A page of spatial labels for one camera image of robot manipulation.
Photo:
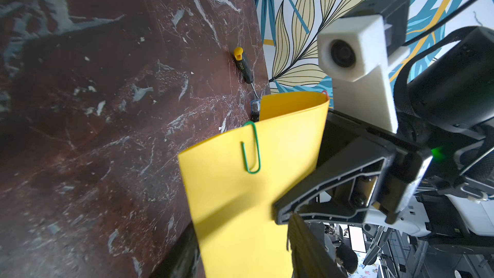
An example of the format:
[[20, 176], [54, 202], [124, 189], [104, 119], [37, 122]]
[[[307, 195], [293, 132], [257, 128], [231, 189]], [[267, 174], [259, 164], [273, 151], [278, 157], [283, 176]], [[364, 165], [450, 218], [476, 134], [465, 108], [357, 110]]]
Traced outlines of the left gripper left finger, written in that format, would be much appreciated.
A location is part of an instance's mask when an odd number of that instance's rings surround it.
[[155, 266], [151, 278], [197, 277], [201, 253], [194, 225], [190, 222], [171, 251]]

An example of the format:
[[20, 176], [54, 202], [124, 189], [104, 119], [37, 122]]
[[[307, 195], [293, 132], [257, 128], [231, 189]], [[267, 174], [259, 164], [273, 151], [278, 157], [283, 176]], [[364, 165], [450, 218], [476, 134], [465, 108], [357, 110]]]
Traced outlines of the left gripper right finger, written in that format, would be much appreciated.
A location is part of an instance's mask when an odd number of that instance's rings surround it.
[[292, 252], [292, 277], [346, 277], [298, 214], [289, 219], [287, 250]]

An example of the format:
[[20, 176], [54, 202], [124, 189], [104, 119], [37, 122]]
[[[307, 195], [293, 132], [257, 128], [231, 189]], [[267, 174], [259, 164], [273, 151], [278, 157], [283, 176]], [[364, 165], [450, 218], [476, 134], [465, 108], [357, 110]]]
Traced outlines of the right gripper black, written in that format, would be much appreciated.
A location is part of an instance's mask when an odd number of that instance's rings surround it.
[[347, 117], [329, 112], [320, 146], [320, 167], [274, 202], [276, 224], [292, 214], [303, 220], [362, 224], [371, 211], [389, 225], [404, 215], [429, 163], [431, 151]]

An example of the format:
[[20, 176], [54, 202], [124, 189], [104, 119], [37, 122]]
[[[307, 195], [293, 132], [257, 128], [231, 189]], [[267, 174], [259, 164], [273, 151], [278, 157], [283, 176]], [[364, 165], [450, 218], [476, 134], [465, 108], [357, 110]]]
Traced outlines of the yellow paper sheet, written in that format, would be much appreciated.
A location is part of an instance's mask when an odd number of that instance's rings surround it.
[[256, 123], [261, 171], [248, 174], [252, 130], [239, 127], [188, 148], [178, 156], [205, 275], [291, 277], [286, 225], [272, 206], [316, 167], [329, 109], [324, 94], [298, 91], [266, 95]]

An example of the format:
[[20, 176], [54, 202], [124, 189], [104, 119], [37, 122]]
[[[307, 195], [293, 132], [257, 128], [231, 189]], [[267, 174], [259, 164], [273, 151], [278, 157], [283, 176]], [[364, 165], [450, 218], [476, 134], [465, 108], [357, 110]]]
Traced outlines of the green paperclip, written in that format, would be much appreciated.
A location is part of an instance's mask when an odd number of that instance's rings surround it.
[[[243, 125], [244, 127], [250, 127], [252, 130], [252, 148], [251, 153], [248, 153], [246, 148], [246, 143], [241, 141], [241, 150], [243, 154], [243, 163], [245, 171], [248, 174], [256, 175], [261, 171], [262, 160], [261, 160], [261, 147], [259, 143], [258, 131], [255, 122], [249, 121]], [[256, 155], [255, 162], [250, 162], [249, 159]]]

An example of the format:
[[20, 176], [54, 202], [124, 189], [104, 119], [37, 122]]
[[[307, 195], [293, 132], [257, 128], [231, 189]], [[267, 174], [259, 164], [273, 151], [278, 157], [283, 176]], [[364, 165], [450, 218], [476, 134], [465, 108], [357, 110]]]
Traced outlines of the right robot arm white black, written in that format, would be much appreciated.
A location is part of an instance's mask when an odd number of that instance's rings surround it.
[[399, 130], [331, 111], [316, 169], [273, 205], [275, 223], [372, 224], [443, 252], [493, 253], [493, 31], [464, 27], [414, 80], [396, 80]]

